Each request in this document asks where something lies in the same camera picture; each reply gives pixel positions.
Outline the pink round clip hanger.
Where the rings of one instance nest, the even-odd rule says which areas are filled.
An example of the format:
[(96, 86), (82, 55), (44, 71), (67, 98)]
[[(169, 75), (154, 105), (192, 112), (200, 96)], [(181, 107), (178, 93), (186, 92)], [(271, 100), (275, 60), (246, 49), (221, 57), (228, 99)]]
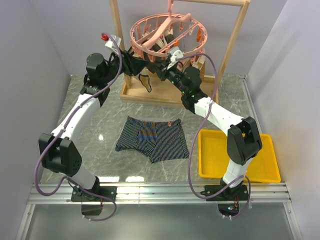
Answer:
[(130, 30), (130, 45), (133, 52), (144, 60), (156, 62), (168, 58), (203, 53), (208, 40), (205, 26), (190, 13), (173, 13), (174, 1), (167, 2), (167, 12), (149, 15), (138, 20)]

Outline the navy striped underwear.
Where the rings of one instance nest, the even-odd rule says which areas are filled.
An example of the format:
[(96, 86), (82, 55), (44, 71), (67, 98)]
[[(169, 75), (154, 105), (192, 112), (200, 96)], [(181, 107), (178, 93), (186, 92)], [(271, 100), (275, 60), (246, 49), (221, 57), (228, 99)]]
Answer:
[(146, 121), (128, 116), (115, 150), (136, 150), (148, 157), (152, 164), (187, 159), (190, 154), (179, 118), (170, 121)]

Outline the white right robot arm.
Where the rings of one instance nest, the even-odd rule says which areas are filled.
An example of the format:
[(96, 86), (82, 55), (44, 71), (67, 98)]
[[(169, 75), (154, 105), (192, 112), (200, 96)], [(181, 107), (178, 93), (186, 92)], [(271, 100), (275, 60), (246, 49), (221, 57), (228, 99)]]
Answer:
[(148, 69), (161, 80), (169, 80), (181, 93), (183, 106), (193, 114), (203, 117), (218, 127), (227, 137), (229, 163), (220, 180), (220, 190), (209, 196), (197, 195), (200, 199), (231, 200), (239, 192), (247, 169), (263, 144), (256, 120), (241, 117), (226, 110), (201, 90), (199, 69), (187, 67), (180, 71), (177, 65), (168, 62), (149, 63)]

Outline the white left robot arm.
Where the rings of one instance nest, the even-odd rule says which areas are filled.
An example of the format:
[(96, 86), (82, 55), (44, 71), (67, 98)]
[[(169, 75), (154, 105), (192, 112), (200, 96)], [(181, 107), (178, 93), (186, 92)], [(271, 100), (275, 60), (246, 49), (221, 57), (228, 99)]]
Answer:
[(111, 85), (119, 75), (139, 75), (148, 62), (134, 56), (129, 51), (111, 53), (105, 59), (100, 53), (93, 53), (86, 59), (86, 74), (83, 86), (71, 111), (51, 133), (43, 133), (38, 139), (40, 157), (34, 169), (33, 182), (43, 196), (57, 192), (44, 192), (40, 189), (38, 171), (40, 167), (53, 173), (62, 174), (75, 186), (76, 195), (88, 201), (101, 199), (100, 180), (82, 165), (82, 156), (77, 149), (77, 141), (86, 123), (105, 103)]

